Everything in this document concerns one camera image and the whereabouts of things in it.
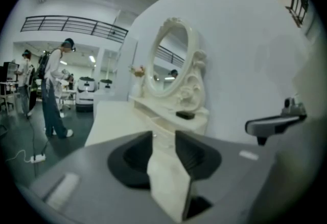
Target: jeans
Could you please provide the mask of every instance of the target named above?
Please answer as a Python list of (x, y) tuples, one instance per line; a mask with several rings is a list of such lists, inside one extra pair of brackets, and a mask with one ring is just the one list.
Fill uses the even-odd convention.
[(30, 112), (30, 108), (29, 108), (30, 101), (27, 93), (27, 87), (26, 86), (18, 87), (18, 92), (21, 99), (22, 111), (24, 112), (25, 115), (27, 115), (27, 113)]
[(60, 113), (58, 110), (55, 90), (51, 81), (50, 88), (46, 89), (46, 80), (42, 80), (42, 108), (45, 121), (45, 134), (50, 137), (53, 134), (53, 129), (59, 138), (66, 138), (67, 129), (64, 127)]

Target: white cable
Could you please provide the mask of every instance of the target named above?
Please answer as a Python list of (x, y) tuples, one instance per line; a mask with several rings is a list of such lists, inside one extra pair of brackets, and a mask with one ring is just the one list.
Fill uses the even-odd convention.
[(15, 156), (14, 158), (12, 158), (12, 159), (7, 159), (5, 162), (7, 162), (7, 161), (11, 161), (11, 160), (14, 160), (15, 158), (17, 158), (18, 154), (20, 154), (22, 151), (23, 151), (24, 154), (25, 154), (25, 155), (24, 155), (24, 161), (25, 161), (26, 163), (31, 162), (31, 160), (26, 161), (26, 151), (25, 151), (24, 149), (20, 150), (20, 151), (16, 154), (16, 156)]

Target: black railing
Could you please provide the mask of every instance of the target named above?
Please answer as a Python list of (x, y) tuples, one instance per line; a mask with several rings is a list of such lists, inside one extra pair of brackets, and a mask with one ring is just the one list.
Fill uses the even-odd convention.
[(309, 6), (308, 0), (291, 0), (291, 6), (286, 7), (291, 13), (298, 27), (301, 27), (303, 23), (306, 12), (308, 11), (308, 6)]
[(27, 17), (21, 28), (23, 31), (69, 31), (110, 39), (122, 43), (128, 30), (101, 21), (72, 16), (32, 16)]
[(167, 50), (166, 48), (159, 46), (158, 50), (156, 52), (156, 57), (161, 58), (162, 60), (168, 61), (171, 64), (182, 67), (184, 63), (184, 59), (176, 55), (175, 53), (172, 53), (170, 50)]

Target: man wearing vr headset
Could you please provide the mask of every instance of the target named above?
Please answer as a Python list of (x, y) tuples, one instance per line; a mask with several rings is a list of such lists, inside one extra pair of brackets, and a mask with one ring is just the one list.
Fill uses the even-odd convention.
[(24, 53), (22, 54), (22, 57), (24, 59), (19, 65), (18, 70), (15, 71), (15, 74), (18, 75), (18, 92), (21, 99), (22, 111), (26, 117), (29, 117), (31, 115), (29, 109), (29, 96), (26, 86), (26, 77), (27, 77), (27, 71), (29, 70), (29, 66), (30, 66), (31, 56), (32, 56), (31, 52), (29, 50), (25, 50)]
[(57, 135), (59, 138), (69, 138), (74, 134), (71, 129), (66, 129), (62, 123), (55, 97), (55, 88), (59, 83), (56, 79), (64, 79), (68, 82), (72, 80), (69, 74), (58, 71), (58, 68), (62, 54), (75, 50), (74, 41), (71, 38), (67, 38), (58, 49), (51, 53), (45, 67), (41, 88), (45, 134), (48, 137)]

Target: white shirt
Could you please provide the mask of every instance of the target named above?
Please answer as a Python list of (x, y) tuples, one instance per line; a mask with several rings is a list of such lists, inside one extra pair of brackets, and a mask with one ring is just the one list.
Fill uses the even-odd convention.
[(59, 63), (61, 59), (61, 50), (56, 49), (54, 50), (48, 60), (48, 63), (45, 67), (45, 75), (44, 78), (46, 79), (46, 87), (49, 88), (49, 80), (52, 82), (54, 88), (56, 88), (58, 85), (57, 79), (67, 79), (69, 75), (65, 75), (62, 72), (58, 71), (59, 69)]
[(29, 70), (29, 65), (30, 65), (30, 60), (27, 58), (23, 59), (19, 65), (18, 71), (22, 72), (21, 75), (18, 75), (18, 86), (19, 87), (25, 86), (27, 71)]

